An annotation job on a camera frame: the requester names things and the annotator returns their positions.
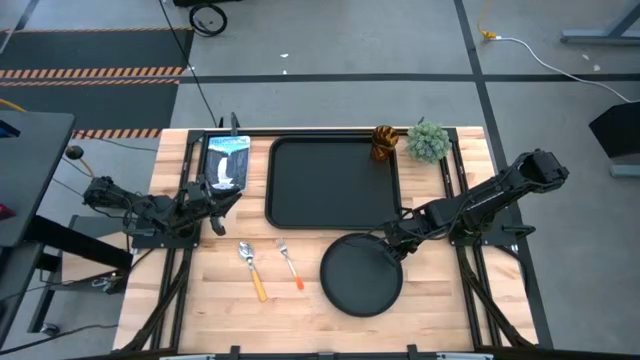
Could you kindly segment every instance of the wooden handle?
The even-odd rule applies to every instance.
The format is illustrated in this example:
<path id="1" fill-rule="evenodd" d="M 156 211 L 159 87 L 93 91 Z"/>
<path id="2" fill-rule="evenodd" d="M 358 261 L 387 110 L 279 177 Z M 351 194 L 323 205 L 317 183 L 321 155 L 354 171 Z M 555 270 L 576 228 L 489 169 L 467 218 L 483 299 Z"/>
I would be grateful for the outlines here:
<path id="1" fill-rule="evenodd" d="M 256 291 L 258 292 L 258 298 L 261 302 L 267 301 L 267 293 L 264 291 L 262 281 L 260 281 L 260 276 L 258 276 L 256 269 L 251 270 L 251 276 L 253 277 L 253 284 L 256 286 Z"/>

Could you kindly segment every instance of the gray floor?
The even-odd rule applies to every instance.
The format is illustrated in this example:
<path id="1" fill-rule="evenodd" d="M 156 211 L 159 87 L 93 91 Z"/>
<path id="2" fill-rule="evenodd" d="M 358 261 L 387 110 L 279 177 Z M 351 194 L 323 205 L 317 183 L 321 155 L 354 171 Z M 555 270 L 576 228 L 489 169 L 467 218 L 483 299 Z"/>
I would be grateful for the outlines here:
<path id="1" fill-rule="evenodd" d="M 570 72 L 640 72 L 640 48 L 558 42 L 562 29 L 603 26 L 632 2 L 495 0 L 483 24 L 502 36 L 529 42 L 545 61 Z M 0 28 L 14 26 L 27 1 L 4 3 L 9 3 L 9 11 L 0 12 Z M 484 1 L 464 0 L 464 4 L 475 29 Z M 174 25 L 185 25 L 185 10 L 167 6 Z M 222 7 L 230 19 L 227 31 L 215 39 L 194 41 L 191 61 L 199 75 L 282 74 L 283 70 L 288 74 L 471 72 L 452 1 L 245 0 Z M 28 28 L 57 29 L 156 26 L 165 22 L 154 0 L 40 0 L 27 23 Z M 474 38 L 485 73 L 546 73 L 517 44 L 484 44 L 475 30 Z M 609 85 L 627 97 L 640 98 L 638 83 Z M 525 222 L 538 229 L 530 247 L 555 346 L 640 353 L 636 340 L 640 265 L 634 261 L 640 252 L 636 221 L 640 182 L 609 177 L 609 160 L 587 127 L 620 101 L 577 83 L 487 86 L 507 159 L 539 147 L 553 151 L 571 171 L 561 190 L 520 201 Z M 207 84 L 203 88 L 218 116 L 235 111 L 243 126 L 411 125 L 422 116 L 443 125 L 484 125 L 473 83 Z M 195 86 L 180 85 L 172 127 L 190 126 L 211 125 Z M 157 140 L 125 141 L 157 146 Z M 95 141 L 83 141 L 82 146 L 99 174 L 110 174 L 131 190 L 148 187 L 152 154 Z M 87 183 L 64 163 L 56 178 L 78 190 Z M 65 224 L 72 214 L 90 214 L 77 195 L 57 184 L 51 185 L 40 212 Z M 30 294 L 25 301 L 5 347 L 40 338 L 24 333 L 36 296 Z M 47 320 L 65 329 L 113 324 L 120 304 L 120 296 L 61 294 Z M 113 335 L 110 330 L 86 332 L 11 358 L 105 353 Z"/>

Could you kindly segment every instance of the silver spoon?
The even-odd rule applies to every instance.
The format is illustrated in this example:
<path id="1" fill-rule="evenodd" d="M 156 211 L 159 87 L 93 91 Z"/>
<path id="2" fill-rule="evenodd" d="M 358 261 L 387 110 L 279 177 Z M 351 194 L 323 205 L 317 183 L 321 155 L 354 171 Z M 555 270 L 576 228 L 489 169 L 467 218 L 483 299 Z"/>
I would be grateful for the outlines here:
<path id="1" fill-rule="evenodd" d="M 251 270 L 251 277 L 253 278 L 253 284 L 256 287 L 256 291 L 258 292 L 258 298 L 262 302 L 267 301 L 267 293 L 264 291 L 262 281 L 260 281 L 256 267 L 253 265 L 253 249 L 251 248 L 251 245 L 241 241 L 238 245 L 238 254 L 240 254 L 240 257 L 249 264 L 249 270 Z"/>

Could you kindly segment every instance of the green plant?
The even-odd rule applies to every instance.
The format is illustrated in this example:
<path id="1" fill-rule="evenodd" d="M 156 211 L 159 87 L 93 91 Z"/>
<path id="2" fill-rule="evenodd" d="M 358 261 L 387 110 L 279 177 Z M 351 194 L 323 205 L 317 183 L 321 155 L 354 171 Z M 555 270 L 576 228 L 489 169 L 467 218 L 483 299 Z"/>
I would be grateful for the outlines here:
<path id="1" fill-rule="evenodd" d="M 437 163 L 451 149 L 449 134 L 440 126 L 422 122 L 409 129 L 409 155 L 418 161 Z"/>

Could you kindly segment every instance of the fork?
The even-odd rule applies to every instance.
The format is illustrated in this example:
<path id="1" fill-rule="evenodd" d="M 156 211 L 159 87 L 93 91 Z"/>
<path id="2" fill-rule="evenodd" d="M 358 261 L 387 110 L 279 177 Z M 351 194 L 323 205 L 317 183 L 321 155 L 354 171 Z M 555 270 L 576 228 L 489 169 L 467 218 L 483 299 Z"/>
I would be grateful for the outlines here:
<path id="1" fill-rule="evenodd" d="M 278 246 L 278 249 L 280 249 L 280 252 L 282 253 L 282 255 L 284 255 L 285 259 L 287 259 L 287 263 L 289 264 L 289 269 L 291 269 L 291 273 L 293 274 L 293 277 L 296 279 L 296 284 L 298 285 L 298 289 L 300 290 L 304 289 L 304 283 L 302 282 L 302 279 L 300 279 L 300 277 L 298 276 L 296 269 L 293 267 L 293 264 L 291 263 L 291 259 L 289 258 L 289 252 L 287 251 L 287 244 L 284 242 L 284 239 L 282 238 L 276 239 L 276 245 Z"/>

